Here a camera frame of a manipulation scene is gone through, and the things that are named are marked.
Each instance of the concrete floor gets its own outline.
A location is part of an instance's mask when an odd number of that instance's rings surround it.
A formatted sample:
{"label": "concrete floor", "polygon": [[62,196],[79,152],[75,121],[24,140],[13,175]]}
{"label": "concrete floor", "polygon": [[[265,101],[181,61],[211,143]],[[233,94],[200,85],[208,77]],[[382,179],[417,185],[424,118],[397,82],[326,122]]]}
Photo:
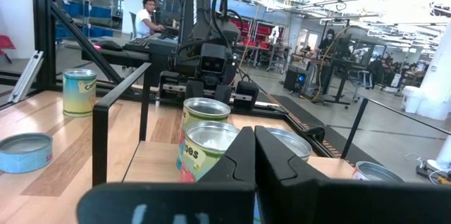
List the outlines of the concrete floor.
{"label": "concrete floor", "polygon": [[[0,70],[22,72],[26,63],[26,60],[14,60],[11,65],[0,63]],[[74,67],[95,70],[99,73],[98,79],[107,80],[95,64],[81,60],[80,51],[60,46],[56,59],[57,72]],[[121,76],[126,76],[130,73],[130,71],[122,70],[121,66],[113,67]],[[242,66],[242,69],[248,72],[250,77],[269,94],[290,97],[303,109],[317,117],[322,123],[331,126],[343,137],[348,137],[360,102],[356,104],[352,103],[347,110],[345,110],[343,105],[339,104],[329,104],[327,106],[313,104],[310,101],[293,96],[286,89],[283,89],[279,80],[283,80],[285,75],[275,72],[267,73],[263,68],[250,68],[246,64]],[[334,78],[332,86],[337,87],[339,84],[339,79]],[[9,86],[0,86],[0,93],[10,89],[11,87]],[[354,91],[354,87],[350,82],[346,82],[346,90]],[[394,94],[382,92],[379,90],[379,87],[369,90],[360,89],[359,94],[400,110],[402,97],[396,97]],[[6,101],[7,97],[8,95],[0,98],[0,105],[1,101]],[[343,99],[350,101],[351,97],[351,94],[346,94]],[[445,130],[451,130],[451,119],[449,118],[446,121],[436,121],[417,115],[411,116]],[[354,138],[354,144],[384,166],[396,172],[404,180],[409,182],[424,182],[425,180],[415,173],[416,161],[414,158],[407,160],[404,156],[409,153],[417,153],[425,157],[435,158],[445,138],[446,136],[444,134],[436,132],[425,125],[399,116],[375,104],[369,104],[360,122],[359,130]]]}

